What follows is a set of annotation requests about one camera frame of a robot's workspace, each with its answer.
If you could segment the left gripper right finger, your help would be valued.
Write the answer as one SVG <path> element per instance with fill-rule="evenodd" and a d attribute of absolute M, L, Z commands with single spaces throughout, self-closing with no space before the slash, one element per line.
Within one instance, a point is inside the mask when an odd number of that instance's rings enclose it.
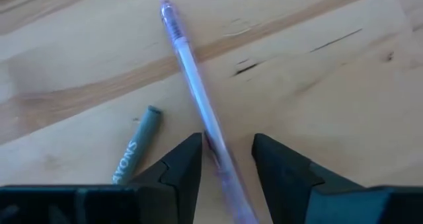
<path fill-rule="evenodd" d="M 252 156 L 273 224 L 423 224 L 423 186 L 366 188 L 263 133 Z"/>

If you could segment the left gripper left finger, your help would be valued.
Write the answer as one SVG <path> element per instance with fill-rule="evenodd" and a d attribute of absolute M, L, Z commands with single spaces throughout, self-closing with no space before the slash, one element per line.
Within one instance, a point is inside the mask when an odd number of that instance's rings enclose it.
<path fill-rule="evenodd" d="M 0 224 L 193 224 L 202 135 L 193 133 L 127 184 L 0 187 Z"/>

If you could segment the purple pen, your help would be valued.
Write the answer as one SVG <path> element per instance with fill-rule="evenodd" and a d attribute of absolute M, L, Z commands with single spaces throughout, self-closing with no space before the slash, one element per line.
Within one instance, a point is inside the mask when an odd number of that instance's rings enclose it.
<path fill-rule="evenodd" d="M 222 180 L 229 209 L 235 224 L 258 224 L 233 156 L 226 145 L 217 116 L 198 71 L 194 52 L 184 31 L 176 7 L 171 0 L 160 0 L 161 18 L 169 35 L 174 53 L 186 77 L 190 92 L 205 126 L 205 138 Z"/>

